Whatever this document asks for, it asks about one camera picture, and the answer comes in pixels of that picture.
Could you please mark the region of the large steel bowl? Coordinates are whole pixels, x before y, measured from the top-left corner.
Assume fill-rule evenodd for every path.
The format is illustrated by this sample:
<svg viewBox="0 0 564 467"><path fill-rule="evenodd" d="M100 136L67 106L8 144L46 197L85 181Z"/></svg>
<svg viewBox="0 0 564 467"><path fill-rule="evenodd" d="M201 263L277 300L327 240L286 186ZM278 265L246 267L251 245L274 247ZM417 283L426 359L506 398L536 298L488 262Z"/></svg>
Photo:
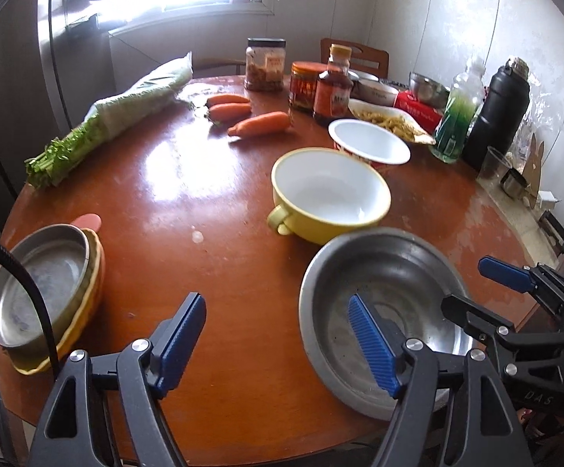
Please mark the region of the large steel bowl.
<svg viewBox="0 0 564 467"><path fill-rule="evenodd" d="M353 295L373 305L408 337L435 352L466 354L473 339L442 314L441 302L467 286L448 259L420 237L374 228L329 241L309 263L299 294L299 325L311 366L353 410L387 421L395 402L372 377L347 307Z"/></svg>

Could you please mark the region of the white paper bowl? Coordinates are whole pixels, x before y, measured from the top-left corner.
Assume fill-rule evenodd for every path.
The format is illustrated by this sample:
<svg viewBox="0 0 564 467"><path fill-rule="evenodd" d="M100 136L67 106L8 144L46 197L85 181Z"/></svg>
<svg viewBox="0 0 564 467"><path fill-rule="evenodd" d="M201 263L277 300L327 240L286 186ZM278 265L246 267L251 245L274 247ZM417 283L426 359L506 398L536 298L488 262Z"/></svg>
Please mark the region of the white paper bowl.
<svg viewBox="0 0 564 467"><path fill-rule="evenodd" d="M338 119L328 125L328 134L338 151L366 162L379 173L411 159L411 151L401 138L370 122Z"/></svg>

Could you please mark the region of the yellow handled bowl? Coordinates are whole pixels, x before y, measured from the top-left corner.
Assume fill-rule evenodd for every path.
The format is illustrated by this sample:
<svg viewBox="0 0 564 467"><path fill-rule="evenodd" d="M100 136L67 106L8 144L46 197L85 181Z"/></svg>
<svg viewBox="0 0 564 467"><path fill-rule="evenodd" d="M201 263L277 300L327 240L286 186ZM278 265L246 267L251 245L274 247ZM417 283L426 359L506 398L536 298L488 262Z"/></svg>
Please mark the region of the yellow handled bowl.
<svg viewBox="0 0 564 467"><path fill-rule="evenodd" d="M267 216L269 228L320 246L378 225L392 205L390 188L376 170L325 147L281 156L270 179L274 207Z"/></svg>

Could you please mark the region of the small metal cup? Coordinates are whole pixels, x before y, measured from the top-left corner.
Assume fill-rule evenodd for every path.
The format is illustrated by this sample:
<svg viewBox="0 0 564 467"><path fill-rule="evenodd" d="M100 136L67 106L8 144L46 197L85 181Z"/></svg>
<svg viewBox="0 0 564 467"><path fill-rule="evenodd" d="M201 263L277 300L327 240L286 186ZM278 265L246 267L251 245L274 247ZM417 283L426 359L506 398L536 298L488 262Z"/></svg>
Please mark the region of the small metal cup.
<svg viewBox="0 0 564 467"><path fill-rule="evenodd" d="M500 187L504 193L514 200L521 200L528 186L528 180L515 168L508 169L507 173L500 180Z"/></svg>

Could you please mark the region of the wooden rabbit ornament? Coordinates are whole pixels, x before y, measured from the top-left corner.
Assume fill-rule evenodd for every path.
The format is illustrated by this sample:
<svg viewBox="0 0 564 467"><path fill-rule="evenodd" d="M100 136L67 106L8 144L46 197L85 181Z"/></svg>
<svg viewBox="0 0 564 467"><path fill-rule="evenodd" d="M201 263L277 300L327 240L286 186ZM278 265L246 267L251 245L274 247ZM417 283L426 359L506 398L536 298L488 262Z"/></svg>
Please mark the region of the wooden rabbit ornament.
<svg viewBox="0 0 564 467"><path fill-rule="evenodd" d="M532 210L537 201L537 195L540 186L541 178L541 162L544 157L545 143L543 140L538 140L536 134L533 133L531 137L531 144L529 147L528 160L525 163L524 172L522 175L527 180L528 186L525 188L522 203L526 208Z"/></svg>

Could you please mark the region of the clear glass cup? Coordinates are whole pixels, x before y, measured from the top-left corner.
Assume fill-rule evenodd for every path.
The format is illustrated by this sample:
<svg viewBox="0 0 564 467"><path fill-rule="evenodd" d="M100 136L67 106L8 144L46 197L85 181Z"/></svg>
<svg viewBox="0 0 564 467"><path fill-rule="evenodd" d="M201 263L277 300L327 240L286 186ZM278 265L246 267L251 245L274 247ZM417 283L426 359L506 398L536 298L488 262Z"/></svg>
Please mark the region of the clear glass cup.
<svg viewBox="0 0 564 467"><path fill-rule="evenodd" d="M479 181L500 181L510 169L511 164L507 157L495 147L488 147L477 179Z"/></svg>

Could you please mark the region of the yellow scalloped plate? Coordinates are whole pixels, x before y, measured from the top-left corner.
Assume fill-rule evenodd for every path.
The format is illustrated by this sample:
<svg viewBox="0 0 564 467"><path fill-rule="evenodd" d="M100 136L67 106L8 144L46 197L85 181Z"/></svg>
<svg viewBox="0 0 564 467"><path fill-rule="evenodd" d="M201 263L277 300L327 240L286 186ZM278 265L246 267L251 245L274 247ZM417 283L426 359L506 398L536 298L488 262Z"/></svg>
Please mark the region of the yellow scalloped plate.
<svg viewBox="0 0 564 467"><path fill-rule="evenodd" d="M62 360L72 350L78 341L83 329L89 324L94 316L101 301L101 289L104 284L104 247L101 245L98 234L89 228L83 228L82 232L86 235L91 244L91 269L89 276L83 281L83 290L80 293L82 302L77 308L70 324L61 335L57 342L58 360ZM51 367L47 354L24 354L14 349L7 350L7 355L12 362L12 367L23 375L34 375L46 371Z"/></svg>

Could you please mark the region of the steel plate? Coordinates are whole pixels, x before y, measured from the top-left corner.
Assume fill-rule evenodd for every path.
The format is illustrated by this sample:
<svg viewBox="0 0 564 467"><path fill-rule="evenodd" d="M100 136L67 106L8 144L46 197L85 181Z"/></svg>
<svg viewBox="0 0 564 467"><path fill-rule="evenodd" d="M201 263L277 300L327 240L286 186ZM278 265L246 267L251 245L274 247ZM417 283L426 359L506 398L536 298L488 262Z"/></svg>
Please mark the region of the steel plate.
<svg viewBox="0 0 564 467"><path fill-rule="evenodd" d="M45 226L12 248L12 256L37 284L59 341L81 304L76 293L91 261L86 234L68 223ZM0 346L36 352L46 347L31 299L16 278L1 267Z"/></svg>

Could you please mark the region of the black thermos flask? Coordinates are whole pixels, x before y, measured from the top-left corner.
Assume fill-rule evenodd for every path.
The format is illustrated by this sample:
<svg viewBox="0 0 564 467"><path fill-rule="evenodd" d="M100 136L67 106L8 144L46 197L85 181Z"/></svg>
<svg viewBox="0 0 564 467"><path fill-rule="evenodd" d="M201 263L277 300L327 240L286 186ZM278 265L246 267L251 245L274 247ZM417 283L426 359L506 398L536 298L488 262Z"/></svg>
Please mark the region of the black thermos flask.
<svg viewBox="0 0 564 467"><path fill-rule="evenodd" d="M510 58L492 76L488 96L474 120L461 159L476 172L493 147L506 154L530 103L529 67Z"/></svg>

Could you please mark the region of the red tissue pack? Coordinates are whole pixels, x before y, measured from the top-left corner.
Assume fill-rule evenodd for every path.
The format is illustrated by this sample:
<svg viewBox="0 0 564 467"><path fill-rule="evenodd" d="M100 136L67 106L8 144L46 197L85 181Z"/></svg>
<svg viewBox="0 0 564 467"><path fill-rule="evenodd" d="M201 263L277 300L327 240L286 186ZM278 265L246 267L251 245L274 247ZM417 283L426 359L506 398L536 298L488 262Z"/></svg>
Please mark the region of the red tissue pack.
<svg viewBox="0 0 564 467"><path fill-rule="evenodd" d="M442 119L442 114L438 110L417 100L410 91L399 92L394 107L413 116L418 125L430 135L434 134Z"/></svg>

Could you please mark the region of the green liquid plastic bottle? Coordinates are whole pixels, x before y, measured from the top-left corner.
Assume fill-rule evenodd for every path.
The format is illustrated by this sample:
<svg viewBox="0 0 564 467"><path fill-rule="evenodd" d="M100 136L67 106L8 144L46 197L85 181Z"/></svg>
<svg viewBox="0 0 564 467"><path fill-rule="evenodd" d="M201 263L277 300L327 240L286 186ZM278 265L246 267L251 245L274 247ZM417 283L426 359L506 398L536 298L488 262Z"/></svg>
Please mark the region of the green liquid plastic bottle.
<svg viewBox="0 0 564 467"><path fill-rule="evenodd" d="M445 163L454 163L461 155L471 121L485 97L482 76L485 61L479 56L467 60L466 69L454 79L445 110L434 132L432 154Z"/></svg>

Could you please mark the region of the small steel bowl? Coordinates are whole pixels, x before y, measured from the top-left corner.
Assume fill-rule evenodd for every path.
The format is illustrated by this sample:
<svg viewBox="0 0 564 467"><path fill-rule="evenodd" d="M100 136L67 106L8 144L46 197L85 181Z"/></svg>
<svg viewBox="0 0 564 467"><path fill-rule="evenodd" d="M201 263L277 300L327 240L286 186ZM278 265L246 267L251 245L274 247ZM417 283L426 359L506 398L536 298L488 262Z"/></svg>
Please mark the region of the small steel bowl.
<svg viewBox="0 0 564 467"><path fill-rule="evenodd" d="M435 110L443 111L448 103L450 89L427 76L410 72L408 87L416 100Z"/></svg>

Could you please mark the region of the white dish of pickles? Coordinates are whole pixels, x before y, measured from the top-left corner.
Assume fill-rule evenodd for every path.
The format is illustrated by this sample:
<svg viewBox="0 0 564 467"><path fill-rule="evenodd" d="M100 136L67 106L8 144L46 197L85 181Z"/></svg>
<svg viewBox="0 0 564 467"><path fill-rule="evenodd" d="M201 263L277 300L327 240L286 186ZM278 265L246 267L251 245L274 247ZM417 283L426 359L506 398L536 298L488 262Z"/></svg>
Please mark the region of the white dish of pickles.
<svg viewBox="0 0 564 467"><path fill-rule="evenodd" d="M408 144L432 146L435 143L434 137L424 131L412 115L396 109L396 107L383 107L383 105L350 99L348 111L353 117L372 122L374 125L390 131Z"/></svg>

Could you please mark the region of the white ceramic bowl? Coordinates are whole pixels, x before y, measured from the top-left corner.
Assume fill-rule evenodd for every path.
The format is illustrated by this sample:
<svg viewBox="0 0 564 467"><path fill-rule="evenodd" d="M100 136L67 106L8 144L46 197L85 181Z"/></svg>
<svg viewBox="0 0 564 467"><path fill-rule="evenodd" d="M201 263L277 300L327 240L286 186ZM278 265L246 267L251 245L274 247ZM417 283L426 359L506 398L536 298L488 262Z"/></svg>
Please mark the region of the white ceramic bowl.
<svg viewBox="0 0 564 467"><path fill-rule="evenodd" d="M393 107L399 94L399 90L392 86L367 79L360 79L357 83L357 89L360 100L380 107Z"/></svg>

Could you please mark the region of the bagged celery bunch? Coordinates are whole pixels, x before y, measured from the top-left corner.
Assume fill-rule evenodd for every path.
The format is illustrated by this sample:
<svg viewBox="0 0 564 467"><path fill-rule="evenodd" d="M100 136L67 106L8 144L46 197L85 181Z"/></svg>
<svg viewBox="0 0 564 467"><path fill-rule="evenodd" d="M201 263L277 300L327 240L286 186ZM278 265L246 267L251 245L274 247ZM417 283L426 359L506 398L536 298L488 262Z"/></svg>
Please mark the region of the bagged celery bunch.
<svg viewBox="0 0 564 467"><path fill-rule="evenodd" d="M25 161L26 182L36 189L61 183L97 147L173 104L192 74L187 54L155 68L123 93L97 100L80 125Z"/></svg>

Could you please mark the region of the brown sauce bottle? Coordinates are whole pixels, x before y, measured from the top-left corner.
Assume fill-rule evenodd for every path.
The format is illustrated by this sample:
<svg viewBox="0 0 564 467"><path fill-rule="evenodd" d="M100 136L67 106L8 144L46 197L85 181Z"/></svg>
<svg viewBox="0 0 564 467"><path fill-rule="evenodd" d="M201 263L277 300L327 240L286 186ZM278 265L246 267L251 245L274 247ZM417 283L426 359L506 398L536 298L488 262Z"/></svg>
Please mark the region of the brown sauce bottle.
<svg viewBox="0 0 564 467"><path fill-rule="evenodd" d="M342 44L332 44L326 70L319 75L313 119L322 126L343 118L350 102L353 82L350 70L351 48Z"/></svg>

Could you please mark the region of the wooden chair back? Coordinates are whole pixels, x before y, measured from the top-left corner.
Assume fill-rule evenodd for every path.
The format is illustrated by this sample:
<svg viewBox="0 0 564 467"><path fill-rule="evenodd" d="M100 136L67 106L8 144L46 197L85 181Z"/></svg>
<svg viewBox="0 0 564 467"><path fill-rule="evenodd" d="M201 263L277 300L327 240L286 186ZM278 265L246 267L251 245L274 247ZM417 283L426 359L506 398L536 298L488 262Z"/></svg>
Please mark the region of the wooden chair back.
<svg viewBox="0 0 564 467"><path fill-rule="evenodd" d="M359 42L326 37L320 41L321 61L323 63L327 61L329 49L333 44L347 46L351 49L350 68L352 70L372 74L380 79L387 77L390 54L386 51Z"/></svg>

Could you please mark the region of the middle carrot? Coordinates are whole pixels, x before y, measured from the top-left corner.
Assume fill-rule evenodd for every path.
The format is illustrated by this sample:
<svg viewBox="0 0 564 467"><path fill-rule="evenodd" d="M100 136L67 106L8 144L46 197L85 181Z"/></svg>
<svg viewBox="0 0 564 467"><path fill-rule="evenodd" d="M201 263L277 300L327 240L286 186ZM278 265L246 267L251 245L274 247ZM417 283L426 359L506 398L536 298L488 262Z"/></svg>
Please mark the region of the middle carrot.
<svg viewBox="0 0 564 467"><path fill-rule="evenodd" d="M209 107L207 117L216 125L237 122L251 115L251 104L239 104L238 102L227 102L226 104L215 104Z"/></svg>

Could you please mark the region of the large near carrot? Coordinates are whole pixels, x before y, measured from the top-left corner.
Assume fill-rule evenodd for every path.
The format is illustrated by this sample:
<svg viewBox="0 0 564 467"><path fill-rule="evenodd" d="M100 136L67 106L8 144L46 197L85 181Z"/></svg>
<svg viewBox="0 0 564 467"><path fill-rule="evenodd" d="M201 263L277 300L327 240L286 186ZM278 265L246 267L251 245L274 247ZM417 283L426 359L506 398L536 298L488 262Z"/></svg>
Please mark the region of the large near carrot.
<svg viewBox="0 0 564 467"><path fill-rule="evenodd" d="M245 119L233 125L227 135L230 137L257 137L283 132L291 125L291 118L285 112L270 112Z"/></svg>

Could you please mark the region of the far small carrot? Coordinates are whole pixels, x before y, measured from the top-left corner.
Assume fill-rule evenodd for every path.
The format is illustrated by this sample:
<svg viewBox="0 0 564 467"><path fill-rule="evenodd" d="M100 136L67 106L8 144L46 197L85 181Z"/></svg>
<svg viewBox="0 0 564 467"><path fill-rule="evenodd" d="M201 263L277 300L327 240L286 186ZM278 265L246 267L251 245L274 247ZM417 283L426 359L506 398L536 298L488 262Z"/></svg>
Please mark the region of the far small carrot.
<svg viewBox="0 0 564 467"><path fill-rule="evenodd" d="M233 93L221 93L210 96L206 101L206 107L216 107L221 104L250 104L250 100Z"/></svg>

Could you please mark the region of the red-lid chili jar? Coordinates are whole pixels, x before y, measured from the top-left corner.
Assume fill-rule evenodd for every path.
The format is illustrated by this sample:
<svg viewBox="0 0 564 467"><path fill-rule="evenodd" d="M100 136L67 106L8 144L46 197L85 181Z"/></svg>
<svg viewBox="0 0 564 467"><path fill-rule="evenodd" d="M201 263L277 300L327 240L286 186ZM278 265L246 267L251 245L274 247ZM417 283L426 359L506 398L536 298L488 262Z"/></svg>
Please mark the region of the red-lid chili jar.
<svg viewBox="0 0 564 467"><path fill-rule="evenodd" d="M320 62L295 61L290 68L288 104L295 110L313 112L319 76L327 65Z"/></svg>

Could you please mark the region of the curved wooden chair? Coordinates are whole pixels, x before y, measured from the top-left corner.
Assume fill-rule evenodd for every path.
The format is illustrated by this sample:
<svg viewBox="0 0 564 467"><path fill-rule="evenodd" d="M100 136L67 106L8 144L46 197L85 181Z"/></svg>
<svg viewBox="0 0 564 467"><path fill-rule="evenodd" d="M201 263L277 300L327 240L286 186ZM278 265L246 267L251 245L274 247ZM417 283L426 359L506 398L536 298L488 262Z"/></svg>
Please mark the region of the curved wooden chair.
<svg viewBox="0 0 564 467"><path fill-rule="evenodd" d="M240 75L245 70L246 62L232 58L196 58L193 60L195 78Z"/></svg>

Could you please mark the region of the grey refrigerator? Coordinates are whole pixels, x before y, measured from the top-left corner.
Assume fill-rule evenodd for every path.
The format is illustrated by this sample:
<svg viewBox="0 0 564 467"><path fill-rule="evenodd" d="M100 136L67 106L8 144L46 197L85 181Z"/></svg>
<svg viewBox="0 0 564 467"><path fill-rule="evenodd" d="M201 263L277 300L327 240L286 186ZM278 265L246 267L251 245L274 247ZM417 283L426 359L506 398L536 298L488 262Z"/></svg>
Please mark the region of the grey refrigerator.
<svg viewBox="0 0 564 467"><path fill-rule="evenodd" d="M0 226L24 162L115 91L100 0L0 0Z"/></svg>

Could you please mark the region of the black-lid clear jar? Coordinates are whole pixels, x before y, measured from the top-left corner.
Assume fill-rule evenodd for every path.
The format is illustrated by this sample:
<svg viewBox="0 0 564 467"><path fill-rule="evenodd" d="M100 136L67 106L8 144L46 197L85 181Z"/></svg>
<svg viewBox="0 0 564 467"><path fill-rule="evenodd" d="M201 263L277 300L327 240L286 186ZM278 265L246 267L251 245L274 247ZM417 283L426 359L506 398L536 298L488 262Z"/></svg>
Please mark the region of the black-lid clear jar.
<svg viewBox="0 0 564 467"><path fill-rule="evenodd" d="M284 85L286 40L257 38L247 40L245 89L255 92L281 92Z"/></svg>

